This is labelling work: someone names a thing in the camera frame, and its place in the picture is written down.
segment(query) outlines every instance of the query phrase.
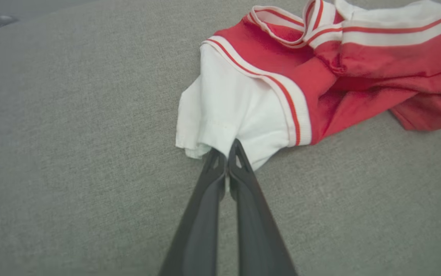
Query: gray cloth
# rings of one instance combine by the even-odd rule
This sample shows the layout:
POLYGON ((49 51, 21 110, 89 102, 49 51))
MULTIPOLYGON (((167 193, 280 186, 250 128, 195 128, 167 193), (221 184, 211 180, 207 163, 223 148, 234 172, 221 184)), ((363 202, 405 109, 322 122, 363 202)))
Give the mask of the gray cloth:
MULTIPOLYGON (((202 168, 174 148, 199 44, 275 2, 304 5, 99 1, 1 28, 0 275, 157 274, 202 168)), ((441 130, 385 112, 257 177, 300 274, 441 275, 441 130)), ((219 224, 234 276, 229 196, 219 224)))

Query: red fabric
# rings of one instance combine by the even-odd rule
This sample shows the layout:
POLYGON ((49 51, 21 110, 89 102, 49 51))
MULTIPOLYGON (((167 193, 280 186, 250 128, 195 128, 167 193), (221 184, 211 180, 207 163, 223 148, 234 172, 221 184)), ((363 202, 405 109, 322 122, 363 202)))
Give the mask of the red fabric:
MULTIPOLYGON (((337 13, 334 23, 342 19, 337 13)), ((289 77, 301 88, 310 115, 311 143, 389 109, 407 130, 441 129, 441 34, 410 46, 374 47, 329 41, 315 49, 294 49, 270 37, 252 21, 245 17, 215 35, 228 40, 249 64, 289 77)), ((300 30, 269 23, 267 26, 287 41, 302 36, 300 30)), ((342 28, 343 33, 355 31, 352 28, 357 27, 342 28)), ((390 29, 384 33, 411 30, 390 29)), ((382 33, 382 29, 363 31, 382 33)))

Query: red and white garment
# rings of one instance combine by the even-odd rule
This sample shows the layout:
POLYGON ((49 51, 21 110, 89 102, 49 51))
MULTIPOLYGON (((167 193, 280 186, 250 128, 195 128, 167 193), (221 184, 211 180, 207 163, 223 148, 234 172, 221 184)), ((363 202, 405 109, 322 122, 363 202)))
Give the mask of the red and white garment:
POLYGON ((255 6, 201 46, 182 94, 176 145, 227 155, 235 138, 256 169, 278 149, 391 110, 408 130, 441 128, 441 4, 365 10, 310 0, 300 18, 255 6))

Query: white fabric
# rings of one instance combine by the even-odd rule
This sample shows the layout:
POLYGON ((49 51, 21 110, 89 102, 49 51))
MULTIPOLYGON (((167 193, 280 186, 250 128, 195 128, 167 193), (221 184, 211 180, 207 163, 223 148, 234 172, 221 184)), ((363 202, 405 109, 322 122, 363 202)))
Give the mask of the white fabric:
POLYGON ((253 169, 289 145, 284 111, 265 82, 231 66, 212 46, 201 46, 201 75, 183 92, 176 146, 201 158, 211 147, 229 154, 235 138, 253 169))

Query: white sleeve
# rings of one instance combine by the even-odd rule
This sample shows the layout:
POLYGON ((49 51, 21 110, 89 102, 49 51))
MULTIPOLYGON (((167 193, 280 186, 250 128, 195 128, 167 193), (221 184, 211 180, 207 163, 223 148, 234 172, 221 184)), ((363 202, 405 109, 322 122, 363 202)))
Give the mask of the white sleeve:
POLYGON ((180 99, 176 146, 194 158, 210 147, 227 156, 235 138, 259 168, 289 144, 284 112, 268 84, 240 73, 204 44, 201 75, 180 99))

